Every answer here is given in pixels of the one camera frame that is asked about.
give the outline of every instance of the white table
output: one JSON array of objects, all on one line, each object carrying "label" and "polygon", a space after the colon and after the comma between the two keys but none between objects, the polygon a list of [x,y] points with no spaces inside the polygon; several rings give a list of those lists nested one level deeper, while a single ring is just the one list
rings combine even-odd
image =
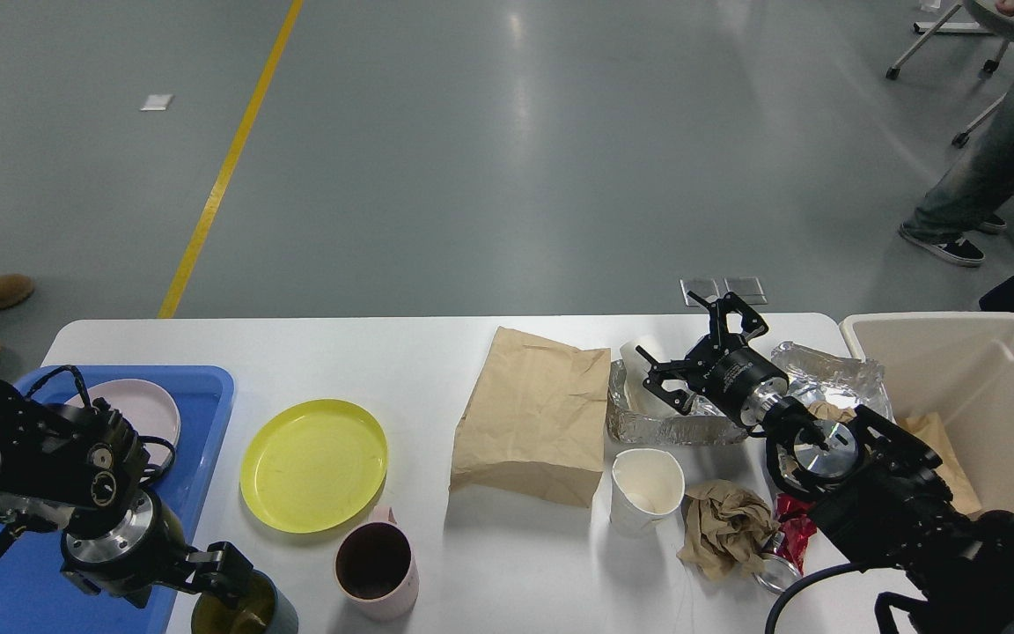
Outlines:
[{"label": "white table", "polygon": [[[766,320],[771,332],[753,342],[757,352],[792,340],[848,353],[827,316]],[[591,509],[483,486],[448,494],[453,432],[497,326],[614,353],[635,337],[653,336],[680,357],[707,332],[707,322],[705,313],[89,321],[65,326],[45,364],[214,364],[232,373],[232,418],[197,533],[187,539],[202,549],[222,539],[235,544],[297,608],[300,631],[752,633],[764,627],[774,596],[751,578],[735,573],[713,583],[679,562],[678,515],[654,538],[612,534],[607,473]],[[304,537],[279,533],[249,513],[237,487],[257,430],[291,405],[328,397],[365,407],[389,439],[379,503],[393,505],[422,575],[414,611],[396,622],[367,621],[335,585],[335,550],[349,524]],[[617,450],[608,442],[608,464]],[[748,440],[672,452],[689,484],[727,478],[772,498],[762,450],[762,441]],[[812,539],[808,571],[843,561],[827,539]],[[874,631],[879,590],[917,595],[895,570],[844,575],[794,598],[777,631]],[[169,634],[190,631],[193,606],[194,597],[179,594]]]}]

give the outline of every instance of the pink mug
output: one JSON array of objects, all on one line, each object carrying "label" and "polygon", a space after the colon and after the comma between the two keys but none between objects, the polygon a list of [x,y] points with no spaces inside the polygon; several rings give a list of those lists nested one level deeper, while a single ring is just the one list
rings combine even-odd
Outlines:
[{"label": "pink mug", "polygon": [[417,602],[417,564],[410,539],[393,520],[393,509],[375,506],[351,531],[335,556],[339,589],[375,621],[402,617]]}]

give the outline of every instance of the red snack bag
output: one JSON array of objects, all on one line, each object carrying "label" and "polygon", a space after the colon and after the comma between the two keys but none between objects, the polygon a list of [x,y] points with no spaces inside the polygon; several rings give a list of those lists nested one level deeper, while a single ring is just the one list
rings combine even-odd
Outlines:
[{"label": "red snack bag", "polygon": [[808,549],[808,538],[816,535],[816,523],[808,517],[812,502],[801,502],[792,495],[777,494],[774,517],[781,522],[780,533],[784,539],[774,547],[773,554],[789,559],[801,574],[804,574],[804,551]]}]

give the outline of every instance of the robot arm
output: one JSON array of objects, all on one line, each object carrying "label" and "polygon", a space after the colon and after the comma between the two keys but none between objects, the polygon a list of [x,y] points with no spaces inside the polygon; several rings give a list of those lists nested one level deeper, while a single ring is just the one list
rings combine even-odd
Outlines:
[{"label": "robot arm", "polygon": [[[76,368],[59,370],[74,373],[88,403]],[[102,400],[72,407],[29,397],[0,380],[0,558],[25,531],[61,531],[61,572],[84,592],[142,609],[151,587],[165,585],[236,606],[252,564],[229,543],[205,553],[187,545],[143,479],[148,452],[124,415]]]},{"label": "robot arm", "polygon": [[[710,312],[710,334],[678,361],[658,362],[640,350],[651,364],[645,389],[686,413],[690,395],[663,386],[684,381],[750,436],[765,437],[770,477],[785,492],[816,501],[809,517],[849,558],[849,570],[904,570],[925,600],[881,594],[880,631],[897,631],[890,610],[898,609],[923,634],[1014,633],[1014,514],[990,510],[972,521],[957,513],[933,472],[941,457],[868,407],[857,407],[846,424],[817,420],[786,397],[784,372],[749,348],[769,330],[759,314],[733,293],[715,301],[692,296]],[[729,333],[730,312],[740,313],[743,333]],[[794,593],[787,590],[785,601]]]}]

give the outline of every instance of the yellow plate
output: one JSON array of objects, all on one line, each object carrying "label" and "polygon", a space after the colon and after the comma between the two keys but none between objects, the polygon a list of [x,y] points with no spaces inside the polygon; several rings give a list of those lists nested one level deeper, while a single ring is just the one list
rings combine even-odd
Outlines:
[{"label": "yellow plate", "polygon": [[325,398],[277,414],[241,463],[241,494],[261,521],[286,533],[339,525],[382,486],[385,433],[362,407]]}]

